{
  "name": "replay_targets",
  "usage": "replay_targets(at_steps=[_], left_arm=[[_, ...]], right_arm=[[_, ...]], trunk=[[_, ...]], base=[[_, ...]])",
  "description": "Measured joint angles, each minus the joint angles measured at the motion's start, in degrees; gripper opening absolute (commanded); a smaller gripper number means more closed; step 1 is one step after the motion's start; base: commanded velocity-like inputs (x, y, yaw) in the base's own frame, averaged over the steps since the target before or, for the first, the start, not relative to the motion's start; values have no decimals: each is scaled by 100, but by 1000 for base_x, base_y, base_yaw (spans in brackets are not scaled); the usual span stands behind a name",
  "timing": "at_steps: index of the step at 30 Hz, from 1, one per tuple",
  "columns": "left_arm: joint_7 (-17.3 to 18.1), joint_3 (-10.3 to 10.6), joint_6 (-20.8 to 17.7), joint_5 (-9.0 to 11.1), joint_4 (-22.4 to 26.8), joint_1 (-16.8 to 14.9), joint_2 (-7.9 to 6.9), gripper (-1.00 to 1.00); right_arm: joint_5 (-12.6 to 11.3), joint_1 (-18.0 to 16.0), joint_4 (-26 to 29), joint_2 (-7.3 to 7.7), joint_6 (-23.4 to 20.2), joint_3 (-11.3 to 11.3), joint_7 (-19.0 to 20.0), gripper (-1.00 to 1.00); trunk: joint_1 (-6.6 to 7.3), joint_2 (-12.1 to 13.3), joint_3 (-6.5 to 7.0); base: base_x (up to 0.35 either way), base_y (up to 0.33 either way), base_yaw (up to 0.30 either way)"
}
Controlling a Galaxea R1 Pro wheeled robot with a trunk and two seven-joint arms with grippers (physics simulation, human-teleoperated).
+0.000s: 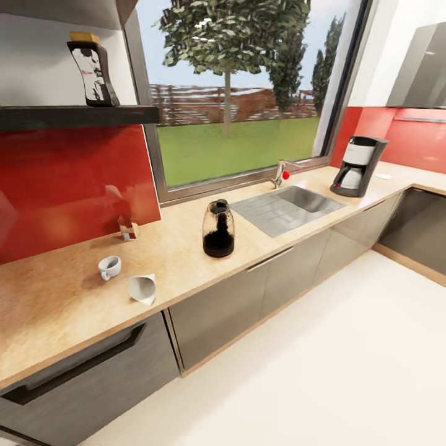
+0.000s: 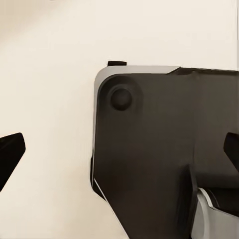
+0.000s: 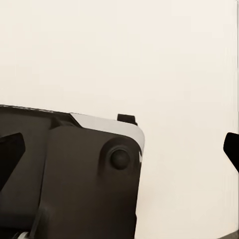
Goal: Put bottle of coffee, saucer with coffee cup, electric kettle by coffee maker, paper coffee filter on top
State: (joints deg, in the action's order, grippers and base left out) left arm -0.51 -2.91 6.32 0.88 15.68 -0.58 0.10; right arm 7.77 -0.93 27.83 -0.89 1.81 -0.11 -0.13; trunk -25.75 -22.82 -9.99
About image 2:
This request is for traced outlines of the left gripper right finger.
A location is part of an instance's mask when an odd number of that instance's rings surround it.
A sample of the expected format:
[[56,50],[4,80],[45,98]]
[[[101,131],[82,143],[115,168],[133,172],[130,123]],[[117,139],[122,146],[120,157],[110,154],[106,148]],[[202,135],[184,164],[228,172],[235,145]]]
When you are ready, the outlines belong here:
[[228,132],[223,150],[239,173],[239,134]]

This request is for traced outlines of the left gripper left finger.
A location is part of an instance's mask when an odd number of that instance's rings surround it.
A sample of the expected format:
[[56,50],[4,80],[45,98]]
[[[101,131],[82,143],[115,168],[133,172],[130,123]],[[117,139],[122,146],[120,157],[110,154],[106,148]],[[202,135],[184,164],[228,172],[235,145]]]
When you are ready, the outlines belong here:
[[26,151],[22,133],[0,138],[0,192]]

